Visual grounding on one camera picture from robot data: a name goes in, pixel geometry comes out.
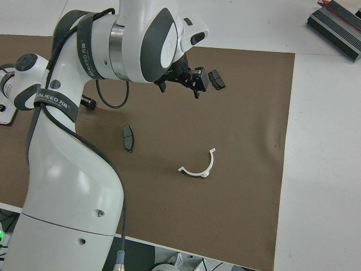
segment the brown cardboard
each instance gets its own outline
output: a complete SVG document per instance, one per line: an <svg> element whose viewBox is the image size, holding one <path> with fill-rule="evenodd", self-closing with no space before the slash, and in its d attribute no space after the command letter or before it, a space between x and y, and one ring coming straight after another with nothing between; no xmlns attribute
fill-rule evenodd
<svg viewBox="0 0 361 271"><path fill-rule="evenodd" d="M32 52L49 57L50 37L0 39L0 63ZM128 236L272 270L294 55L210 48L193 48L187 55L192 68L217 69L226 88L210 84L196 100L175 83L162 94L153 84L131 82L128 104L112 110L92 81L85 94L98 107L81 107L77 131L122 175ZM109 102L122 102L124 82L100 84ZM0 127L0 202L19 207L27 193L24 153L31 116L19 112L13 126ZM132 153L123 147L126 124L134 132ZM181 166L203 171L213 147L208 178L177 171Z"/></svg>

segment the cable connector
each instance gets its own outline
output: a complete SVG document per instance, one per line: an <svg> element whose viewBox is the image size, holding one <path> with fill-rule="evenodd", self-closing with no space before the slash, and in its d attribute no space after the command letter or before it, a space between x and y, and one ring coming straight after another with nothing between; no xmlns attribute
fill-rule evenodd
<svg viewBox="0 0 361 271"><path fill-rule="evenodd" d="M125 256L124 250L119 250L117 252L117 263L114 266L113 271L125 271L124 256Z"/></svg>

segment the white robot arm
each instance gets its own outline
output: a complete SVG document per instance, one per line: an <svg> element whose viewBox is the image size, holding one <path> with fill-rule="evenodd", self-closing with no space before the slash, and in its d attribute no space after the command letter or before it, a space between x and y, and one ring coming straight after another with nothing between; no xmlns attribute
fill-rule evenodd
<svg viewBox="0 0 361 271"><path fill-rule="evenodd" d="M124 192L109 159L75 132L83 87L114 79L154 82L164 91L169 80L198 98L208 79L203 68L188 67L184 53L207 35L196 16L178 14L175 0L125 0L118 16L113 9L66 14L49 62L26 54L0 69L0 91L18 109L35 107L28 195L3 271L102 269ZM115 270L124 270L123 252Z"/></svg>

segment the red wire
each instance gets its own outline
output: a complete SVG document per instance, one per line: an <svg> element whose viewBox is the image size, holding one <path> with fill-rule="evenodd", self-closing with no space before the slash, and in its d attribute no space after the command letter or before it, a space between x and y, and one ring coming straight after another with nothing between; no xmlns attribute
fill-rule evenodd
<svg viewBox="0 0 361 271"><path fill-rule="evenodd" d="M333 9L329 8L327 6L327 4L325 3L327 0L322 0L323 3L321 2L317 2L317 4L319 4L322 7L325 7L329 12L335 14L337 17L339 17L342 21L344 21L346 24L350 25L352 28L354 28L357 32L361 33L361 30L359 28L357 28L356 26L354 26L352 23L350 23L349 21L347 21L346 19L344 19L340 14L338 14L336 11L334 11Z"/></svg>

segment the white plastic handle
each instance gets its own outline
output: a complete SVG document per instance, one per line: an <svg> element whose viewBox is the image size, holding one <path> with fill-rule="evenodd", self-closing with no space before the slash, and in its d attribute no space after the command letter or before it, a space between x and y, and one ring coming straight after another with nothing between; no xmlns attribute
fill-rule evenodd
<svg viewBox="0 0 361 271"><path fill-rule="evenodd" d="M207 167L207 169L201 173L192 173L192 172L189 172L188 170L186 170L184 167L181 167L178 169L179 172L181 171L184 171L185 173L187 173L188 175L190 176L194 176L194 177L203 177L203 178L207 178L208 175L209 175L209 171L212 169L213 167L213 161L214 161L214 158L213 158L213 153L215 152L215 148L211 149L209 151L210 153L210 164L209 166Z"/></svg>

